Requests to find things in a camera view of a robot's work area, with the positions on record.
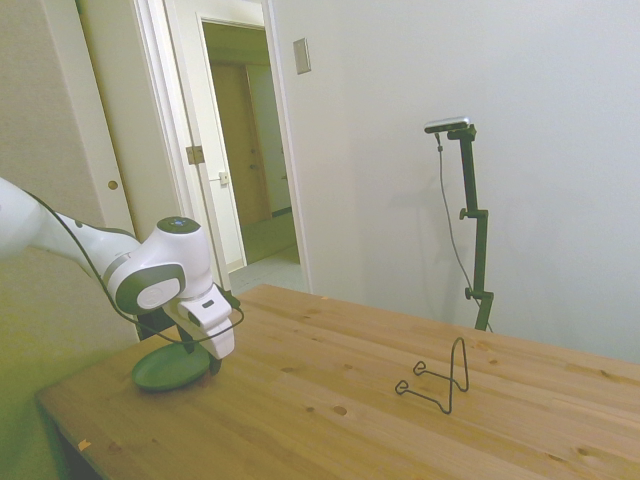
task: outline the door hinge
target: door hinge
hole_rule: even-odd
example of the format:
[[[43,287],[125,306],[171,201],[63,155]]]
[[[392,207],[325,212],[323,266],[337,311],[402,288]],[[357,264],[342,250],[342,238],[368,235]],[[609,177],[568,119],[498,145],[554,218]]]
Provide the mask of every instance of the door hinge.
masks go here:
[[[204,153],[202,152],[202,145],[187,147],[187,157],[189,158],[189,165],[199,165],[201,163],[204,163]]]

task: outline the green dish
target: green dish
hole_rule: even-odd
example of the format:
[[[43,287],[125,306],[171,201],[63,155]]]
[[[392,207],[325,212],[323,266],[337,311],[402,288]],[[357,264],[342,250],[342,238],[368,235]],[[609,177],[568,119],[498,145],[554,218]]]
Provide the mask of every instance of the green dish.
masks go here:
[[[172,343],[140,360],[131,376],[136,385],[150,392],[173,390],[197,380],[209,369],[209,352],[199,344],[187,353]]]

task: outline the black wire plate holder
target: black wire plate holder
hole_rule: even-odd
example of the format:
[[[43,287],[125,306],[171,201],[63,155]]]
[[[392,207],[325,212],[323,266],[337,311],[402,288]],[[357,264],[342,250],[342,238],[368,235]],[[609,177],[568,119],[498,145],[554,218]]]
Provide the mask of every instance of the black wire plate holder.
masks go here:
[[[465,377],[465,387],[462,388],[460,386],[460,384],[458,383],[458,381],[453,378],[453,367],[455,366],[455,353],[456,353],[456,346],[458,345],[458,343],[462,344],[462,357],[464,359],[464,377]],[[418,397],[424,398],[425,400],[429,400],[430,402],[433,402],[435,404],[438,405],[438,407],[440,407],[440,410],[442,411],[442,413],[444,413],[445,415],[449,415],[451,413],[451,410],[453,410],[453,384],[456,384],[456,387],[458,387],[458,390],[460,390],[461,392],[466,392],[469,390],[469,368],[467,365],[467,348],[464,344],[464,338],[462,337],[458,337],[456,338],[456,340],[453,342],[453,346],[451,347],[451,369],[449,371],[449,376],[447,377],[446,375],[441,375],[439,373],[436,372],[432,372],[430,370],[427,370],[427,365],[420,360],[418,363],[416,363],[416,365],[413,367],[413,373],[416,376],[420,376],[420,375],[424,375],[425,373],[428,373],[429,375],[435,375],[436,377],[440,377],[440,378],[444,378],[445,380],[449,381],[449,408],[445,409],[442,406],[442,403],[440,403],[438,400],[436,400],[435,398],[432,397],[428,397],[426,395],[423,395],[421,393],[418,393],[414,390],[410,390],[409,389],[409,382],[407,382],[406,380],[400,380],[398,382],[398,384],[396,385],[396,393],[398,395],[403,395],[405,393],[411,393],[412,395],[416,395]]]

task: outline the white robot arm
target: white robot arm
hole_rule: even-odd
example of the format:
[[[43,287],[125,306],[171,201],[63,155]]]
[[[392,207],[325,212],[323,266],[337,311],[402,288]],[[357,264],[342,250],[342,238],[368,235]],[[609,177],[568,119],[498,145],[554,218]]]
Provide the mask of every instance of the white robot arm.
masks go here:
[[[194,339],[218,334],[201,342],[215,358],[233,351],[232,309],[213,281],[207,238],[198,223],[165,218],[140,244],[122,230],[95,228],[58,216],[91,258],[120,310],[141,315],[168,306],[171,318]],[[96,276],[53,214],[0,178],[0,260],[27,246],[74,260],[91,277]]]

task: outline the doorway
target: doorway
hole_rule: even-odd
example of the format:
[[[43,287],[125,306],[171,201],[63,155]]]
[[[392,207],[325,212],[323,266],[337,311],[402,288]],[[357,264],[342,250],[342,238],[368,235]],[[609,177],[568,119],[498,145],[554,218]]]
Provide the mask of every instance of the doorway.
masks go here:
[[[231,286],[304,291],[265,31],[202,26],[247,264],[228,265]]]

